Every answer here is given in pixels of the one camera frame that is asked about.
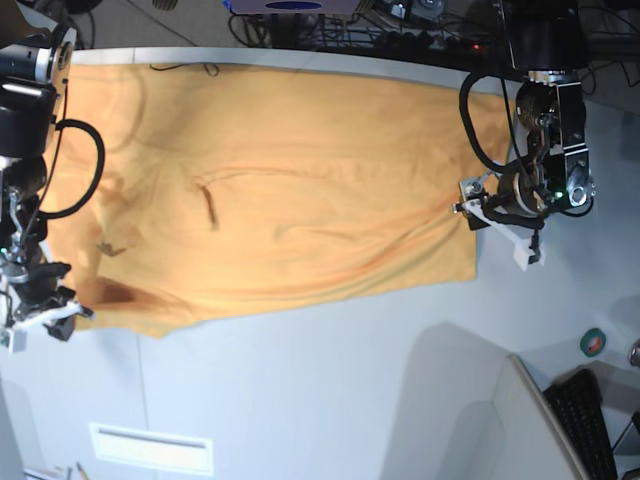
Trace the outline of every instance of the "dark stain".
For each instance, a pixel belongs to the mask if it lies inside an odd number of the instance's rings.
[[[101,253],[103,253],[107,257],[112,257],[112,258],[117,257],[118,255],[127,251],[126,248],[119,248],[118,250],[115,250],[113,248],[113,245],[105,242],[101,242],[97,244],[96,247],[98,248],[98,250],[100,250]]]
[[[202,195],[204,195],[204,199],[207,202],[207,211],[209,212],[209,220],[211,220],[211,226],[213,228],[218,228],[218,222],[216,221],[216,212],[213,208],[213,197],[211,196],[211,192],[207,190],[207,187],[200,186],[200,191]]]

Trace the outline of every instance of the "black cable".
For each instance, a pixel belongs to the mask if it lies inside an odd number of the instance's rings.
[[[266,48],[267,47],[266,39],[267,39],[267,33],[268,33],[267,29],[264,25],[259,24],[260,19],[253,18],[253,17],[254,16],[238,15],[236,13],[232,13],[231,16],[229,17],[229,20],[227,21],[229,32],[231,32],[231,35],[233,36],[233,38],[235,38],[239,43],[241,43],[247,48]],[[242,21],[242,28],[244,30],[244,35],[246,37],[246,40],[243,40],[242,38],[240,38],[240,35],[238,35],[238,33],[234,28],[234,20],[236,18],[239,18]],[[249,27],[251,27],[254,30],[257,36],[257,40],[254,41],[250,33]]]
[[[591,32],[589,32],[590,35],[597,33],[600,35],[611,35],[611,36],[621,36],[621,37],[638,37],[640,36],[640,34],[638,33],[630,33],[630,32],[610,32],[610,31],[606,31],[606,30],[592,30]]]
[[[589,70],[589,73],[587,73],[584,76],[582,76],[580,78],[580,81],[583,82],[587,78],[592,77],[593,78],[593,87],[591,88],[591,90],[589,92],[585,92],[584,88],[583,88],[582,92],[585,95],[593,95],[596,92],[596,88],[597,88],[597,81],[596,81],[596,73],[595,72],[597,72],[598,70],[602,70],[604,68],[609,68],[612,65],[620,65],[620,68],[622,68],[622,72],[624,73],[624,77],[627,80],[627,86],[629,88],[636,87],[637,85],[640,84],[640,79],[636,80],[635,82],[631,82],[631,78],[629,77],[629,71],[627,70],[627,67],[624,65],[624,63],[619,62],[619,61],[616,60],[616,61],[603,63],[602,65],[598,65],[597,67],[594,67],[592,65],[588,65],[587,69]]]
[[[309,29],[309,31],[307,32],[307,34],[302,37],[302,41],[304,42],[305,40],[308,40],[309,38],[311,38],[313,36],[313,34],[316,32],[316,30],[318,29],[318,27],[320,26],[320,15],[316,15],[316,21],[315,23],[311,26],[311,28]]]
[[[509,162],[506,165],[500,165],[491,160],[484,150],[482,150],[476,131],[473,128],[473,121],[471,120],[471,115],[469,113],[469,93],[471,92],[471,87],[473,87],[478,80],[486,76],[487,73],[471,72],[467,75],[467,78],[464,79],[464,82],[462,82],[459,97],[460,118],[462,118],[462,124],[464,125],[464,130],[469,138],[471,148],[485,167],[489,170],[502,174],[516,173],[520,169],[521,162]]]
[[[440,23],[440,29],[445,31],[446,33],[448,33],[449,35],[452,35],[456,38],[459,38],[460,40],[467,40],[470,42],[475,42],[478,45],[492,45],[493,43],[495,43],[495,36],[489,32],[489,31],[484,31],[484,32],[478,32],[477,34],[474,33],[466,33],[466,32],[459,32],[456,31],[455,33],[447,30],[446,27],[448,26],[452,26],[452,25],[473,25],[469,22],[466,21],[454,21],[454,22],[448,22],[448,23]],[[486,35],[489,38],[485,38],[485,39],[478,39],[478,38],[473,38],[472,35]]]
[[[96,19],[93,16],[93,12],[87,12],[89,15],[89,22],[91,23],[91,45],[90,49],[93,50],[96,48]]]
[[[374,22],[373,20],[371,20],[369,17],[367,17],[366,15],[360,15],[360,18],[362,18],[363,20],[366,20],[367,22],[369,22],[371,25],[373,25],[376,28],[379,28],[380,30],[382,30],[385,33],[388,33],[388,30],[383,27],[382,25],[380,25],[377,22]]]
[[[507,124],[509,125],[509,135],[511,136],[511,143],[513,144],[513,151],[516,154],[516,161],[518,162],[518,167],[520,169],[520,173],[524,175],[527,180],[529,180],[529,186],[533,188],[536,193],[540,196],[540,198],[544,198],[542,191],[527,172],[527,169],[524,164],[524,157],[520,154],[520,148],[518,148],[518,142],[516,140],[516,130],[513,126],[513,117],[511,115],[511,107],[509,106],[509,93],[507,92],[507,83],[504,81],[504,78],[500,79],[500,85],[502,86],[502,96],[504,97],[504,109],[507,113]]]
[[[589,215],[589,212],[591,212],[591,210],[593,210],[593,205],[596,203],[596,199],[595,197],[589,197],[590,198],[590,202],[589,202],[589,206],[587,207],[586,210],[579,212],[579,213],[571,213],[567,210],[560,212],[562,215],[566,216],[566,217],[572,217],[572,218],[581,218],[581,217],[586,217],[587,215]]]
[[[636,27],[633,23],[631,23],[630,21],[622,18],[618,13],[614,12],[613,10],[609,10],[608,8],[604,8],[604,7],[597,7],[597,6],[585,6],[585,7],[580,7],[578,10],[592,10],[592,11],[599,11],[599,12],[603,12],[603,13],[607,13],[613,17],[616,17],[618,20],[620,20],[622,23],[626,23],[629,27],[631,27],[636,33],[640,33],[640,29],[638,29],[638,27]]]
[[[470,20],[467,17],[463,17],[461,15],[457,15],[455,13],[451,13],[451,12],[442,12],[439,16],[438,16],[438,21],[441,22],[442,21],[442,17],[443,16],[450,16],[455,18],[456,20],[458,20],[460,23],[466,23],[468,25],[473,25],[475,27],[482,27],[485,29],[485,31],[487,32],[491,32],[491,27],[489,25],[487,25],[486,23],[480,23],[480,22],[476,22],[475,20]]]
[[[69,82],[67,81],[67,83],[65,84],[65,87],[64,87],[64,106],[62,107],[62,121],[65,121],[66,118],[67,118],[67,106],[68,105],[69,105]],[[47,192],[49,191],[49,186],[51,186],[51,179],[53,178],[53,172],[55,171],[56,165],[58,164],[58,155],[60,154],[60,145],[62,145],[62,130],[58,134],[58,142],[56,143],[56,151],[53,154],[53,160],[51,162],[51,171],[49,172],[49,178],[47,178],[47,183],[44,186],[44,191],[42,192],[42,196],[40,197],[40,200],[38,201],[38,206],[36,207],[36,209],[31,214],[31,218],[29,219],[29,222],[27,223],[27,226],[22,231],[22,235],[20,235],[20,246],[21,247],[24,247],[24,245],[25,245],[25,243],[27,241],[27,237],[31,233],[31,230],[33,230],[33,226],[35,225],[36,219],[38,218],[38,212],[40,211],[40,207],[42,206],[42,203],[44,202],[44,199],[47,196]]]
[[[155,65],[149,65],[149,68],[155,72],[167,72],[169,70],[175,70],[181,67],[188,67],[190,65],[202,65],[210,77],[217,77],[220,74],[220,67],[218,67],[218,65],[216,65],[215,63],[178,63],[177,65],[171,65],[170,67],[156,67]],[[213,68],[215,68],[214,72],[209,70],[210,65],[213,66]]]
[[[105,154],[104,142],[102,141],[102,137],[100,136],[100,133],[98,133],[98,131],[88,123],[81,122],[80,120],[62,120],[61,122],[58,122],[56,124],[56,130],[59,130],[60,133],[62,133],[62,131],[65,128],[77,128],[79,130],[86,132],[93,139],[93,141],[96,144],[96,149],[98,152],[98,157],[96,160],[96,170],[95,170],[95,173],[93,174],[93,179],[91,180],[91,184],[89,185],[89,188],[87,189],[85,194],[80,198],[80,200],[78,200],[71,207],[65,208],[64,210],[61,210],[59,212],[53,212],[53,213],[41,212],[43,218],[45,218],[46,220],[56,220],[58,218],[65,218],[70,215],[73,215],[78,210],[80,210],[89,200],[91,200],[91,197],[97,190],[98,185],[100,184],[100,180],[102,179],[102,172],[104,172],[104,163],[105,163],[106,154]]]
[[[187,42],[189,45],[193,46],[193,47],[197,47],[198,44],[195,43],[193,40],[191,40],[188,37],[185,37],[184,35],[182,35],[180,32],[175,31],[173,28],[169,27],[168,25],[165,25],[164,23],[162,23],[160,20],[158,20],[157,18],[155,18],[153,15],[151,15],[150,13],[148,13],[146,10],[144,10],[142,7],[136,5],[132,0],[124,0],[126,3],[128,3],[129,5],[131,5],[133,8],[135,8],[138,12],[140,12],[142,15],[144,15],[145,17],[147,17],[149,20],[151,20],[153,23],[155,23],[156,25],[158,25],[159,27],[165,29],[167,32],[172,33],[173,35],[175,35],[176,37],[180,37],[182,40],[184,40],[185,42]]]
[[[485,203],[482,204],[482,213],[492,222],[503,225],[517,225],[531,230],[542,230],[544,228],[544,220],[541,217],[529,218],[513,213],[500,213]]]
[[[504,97],[504,109],[507,111],[507,123],[509,124],[509,134],[511,135],[511,143],[513,143],[513,150],[516,152],[516,157],[519,162],[522,162],[522,155],[520,155],[520,149],[518,148],[518,142],[516,142],[516,131],[513,128],[513,119],[511,117],[511,107],[509,106],[509,93],[507,92],[507,83],[504,78],[500,79],[500,85],[502,86],[502,96]]]
[[[7,328],[11,328],[15,323],[13,321],[13,298],[8,291],[0,290],[0,295],[2,295],[6,301],[5,308],[7,309],[7,319],[4,322],[4,326]]]
[[[322,33],[322,43],[324,47],[327,48],[327,30],[326,30],[326,19],[327,17],[324,14],[320,15],[322,22],[320,22],[320,32]]]

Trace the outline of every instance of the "green tape roll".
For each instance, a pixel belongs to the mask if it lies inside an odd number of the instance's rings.
[[[582,336],[580,350],[587,357],[599,355],[607,344],[607,336],[599,328],[592,328]]]

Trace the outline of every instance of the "white bracket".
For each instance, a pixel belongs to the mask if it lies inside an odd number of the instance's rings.
[[[20,353],[27,348],[27,331],[35,326],[53,326],[57,320],[72,315],[86,315],[87,310],[75,300],[70,300],[64,307],[50,308],[44,312],[27,317],[22,322],[16,322],[10,328],[0,330],[0,342],[7,347],[9,353]]]
[[[478,217],[480,220],[490,225],[491,227],[498,230],[504,237],[506,237],[509,241],[511,241],[514,245],[513,250],[513,259],[516,261],[518,266],[522,269],[522,271],[526,272],[527,268],[529,268],[529,258],[535,254],[533,250],[531,250],[531,236],[522,237],[518,233],[516,233],[516,228],[510,225],[503,225],[501,223],[496,223],[489,220],[484,216],[482,212],[480,200],[467,200],[462,204],[462,207],[475,217]],[[546,260],[546,252],[545,246],[542,240],[539,243],[540,250],[540,259],[537,263],[544,266],[544,262]]]

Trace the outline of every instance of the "white vent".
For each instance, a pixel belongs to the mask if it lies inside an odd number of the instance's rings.
[[[180,437],[92,423],[98,460],[191,475],[213,476],[213,444],[203,438]]]

